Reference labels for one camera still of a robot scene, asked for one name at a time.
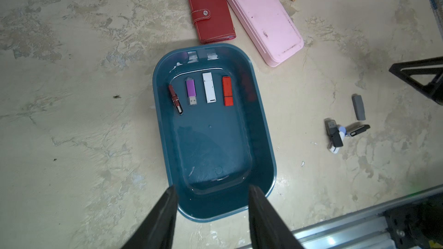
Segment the purple usb flash drive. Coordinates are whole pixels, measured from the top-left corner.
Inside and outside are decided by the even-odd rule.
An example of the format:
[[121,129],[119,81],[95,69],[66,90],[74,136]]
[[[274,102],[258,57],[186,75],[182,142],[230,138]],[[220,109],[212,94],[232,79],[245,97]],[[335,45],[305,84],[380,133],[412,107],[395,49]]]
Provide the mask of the purple usb flash drive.
[[188,78],[185,81],[185,83],[186,83],[189,104],[191,106],[195,106],[197,104],[197,93],[196,93],[195,81],[192,78]]

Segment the teal plastic storage box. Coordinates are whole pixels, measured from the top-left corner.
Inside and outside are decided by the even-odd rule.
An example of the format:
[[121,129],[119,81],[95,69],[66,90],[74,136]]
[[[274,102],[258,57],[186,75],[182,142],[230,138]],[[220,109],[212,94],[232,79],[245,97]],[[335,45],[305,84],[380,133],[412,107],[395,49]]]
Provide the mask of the teal plastic storage box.
[[[205,97],[207,72],[214,103]],[[224,76],[231,78],[233,106],[224,105]],[[195,106],[189,104],[188,78],[195,81]],[[156,65],[152,85],[168,182],[178,194],[180,213],[210,222],[246,210],[251,185],[271,194],[277,174],[271,137],[253,64],[240,48],[220,43],[171,51]]]

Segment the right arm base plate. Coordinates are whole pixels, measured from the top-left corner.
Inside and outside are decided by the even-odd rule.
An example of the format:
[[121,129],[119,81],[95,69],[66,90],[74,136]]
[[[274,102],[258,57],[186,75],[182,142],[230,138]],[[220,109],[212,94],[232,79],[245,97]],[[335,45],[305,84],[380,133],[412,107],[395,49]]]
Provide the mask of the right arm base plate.
[[443,196],[428,197],[384,212],[398,249],[443,247]]

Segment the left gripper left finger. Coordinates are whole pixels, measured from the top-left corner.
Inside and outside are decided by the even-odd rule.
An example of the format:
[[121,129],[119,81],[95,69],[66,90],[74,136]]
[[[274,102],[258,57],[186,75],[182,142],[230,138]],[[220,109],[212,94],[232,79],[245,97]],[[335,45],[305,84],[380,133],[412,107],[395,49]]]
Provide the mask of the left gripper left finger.
[[171,249],[177,211],[178,195],[175,187],[171,186],[122,249]]

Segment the dark red swivel usb drive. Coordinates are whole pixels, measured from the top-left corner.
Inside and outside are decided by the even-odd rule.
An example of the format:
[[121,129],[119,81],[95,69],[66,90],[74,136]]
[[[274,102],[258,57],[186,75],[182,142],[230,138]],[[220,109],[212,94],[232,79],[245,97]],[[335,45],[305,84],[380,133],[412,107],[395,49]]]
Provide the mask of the dark red swivel usb drive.
[[175,90],[174,90],[173,86],[169,85],[168,86],[168,90],[169,90],[169,93],[170,93],[170,96],[171,96],[171,100],[173,102],[174,107],[176,108],[177,112],[180,115],[182,115],[183,114],[183,108],[181,106],[181,103],[180,103],[178,95],[175,93]]

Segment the red usb flash drive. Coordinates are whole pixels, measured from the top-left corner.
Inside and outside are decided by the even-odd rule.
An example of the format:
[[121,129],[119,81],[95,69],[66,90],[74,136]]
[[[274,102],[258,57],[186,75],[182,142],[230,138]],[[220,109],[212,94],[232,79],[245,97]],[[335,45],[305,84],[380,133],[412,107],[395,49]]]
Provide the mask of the red usb flash drive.
[[223,85],[224,105],[226,107],[233,106],[234,99],[233,99],[233,89],[232,89],[231,78],[227,77],[227,76],[222,77],[222,85]]

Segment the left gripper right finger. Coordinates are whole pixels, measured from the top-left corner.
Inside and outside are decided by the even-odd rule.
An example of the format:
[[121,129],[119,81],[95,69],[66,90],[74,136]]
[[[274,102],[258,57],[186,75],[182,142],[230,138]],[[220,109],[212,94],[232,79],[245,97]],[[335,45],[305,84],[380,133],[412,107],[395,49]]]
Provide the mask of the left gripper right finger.
[[294,237],[262,190],[249,186],[249,228],[254,249],[301,249]]

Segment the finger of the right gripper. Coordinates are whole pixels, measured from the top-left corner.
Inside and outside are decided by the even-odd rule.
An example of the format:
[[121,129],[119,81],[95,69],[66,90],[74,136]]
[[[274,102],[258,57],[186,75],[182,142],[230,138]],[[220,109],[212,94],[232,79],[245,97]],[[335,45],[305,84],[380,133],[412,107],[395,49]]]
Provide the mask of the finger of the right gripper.
[[394,63],[389,72],[438,105],[443,104],[443,58]]

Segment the grey usb flash drive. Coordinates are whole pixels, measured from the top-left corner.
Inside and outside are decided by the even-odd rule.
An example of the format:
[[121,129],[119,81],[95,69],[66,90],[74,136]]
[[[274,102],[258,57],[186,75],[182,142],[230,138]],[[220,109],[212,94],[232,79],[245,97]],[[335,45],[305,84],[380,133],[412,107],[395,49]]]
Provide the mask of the grey usb flash drive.
[[366,120],[366,113],[365,113],[365,107],[363,103],[363,99],[361,95],[354,94],[352,95],[352,101],[354,106],[354,111],[357,120],[359,121],[365,121]]

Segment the black usb flash drive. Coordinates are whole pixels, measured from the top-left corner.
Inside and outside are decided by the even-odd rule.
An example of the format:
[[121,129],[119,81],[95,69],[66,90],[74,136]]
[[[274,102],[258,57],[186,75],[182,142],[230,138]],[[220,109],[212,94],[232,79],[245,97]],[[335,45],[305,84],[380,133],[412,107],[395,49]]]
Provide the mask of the black usb flash drive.
[[325,120],[325,127],[326,127],[326,132],[329,137],[329,140],[331,141],[333,135],[338,132],[338,126],[336,124],[336,121],[333,119],[326,119]]

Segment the white usb flash drive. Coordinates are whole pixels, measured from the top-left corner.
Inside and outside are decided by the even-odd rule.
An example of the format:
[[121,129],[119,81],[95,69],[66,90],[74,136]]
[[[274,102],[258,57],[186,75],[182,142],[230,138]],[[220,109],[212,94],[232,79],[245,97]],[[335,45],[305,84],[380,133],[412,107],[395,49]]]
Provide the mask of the white usb flash drive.
[[211,72],[203,73],[202,76],[203,76],[205,97],[207,103],[214,103],[216,102],[216,95],[215,95],[215,88],[213,85],[212,73]]

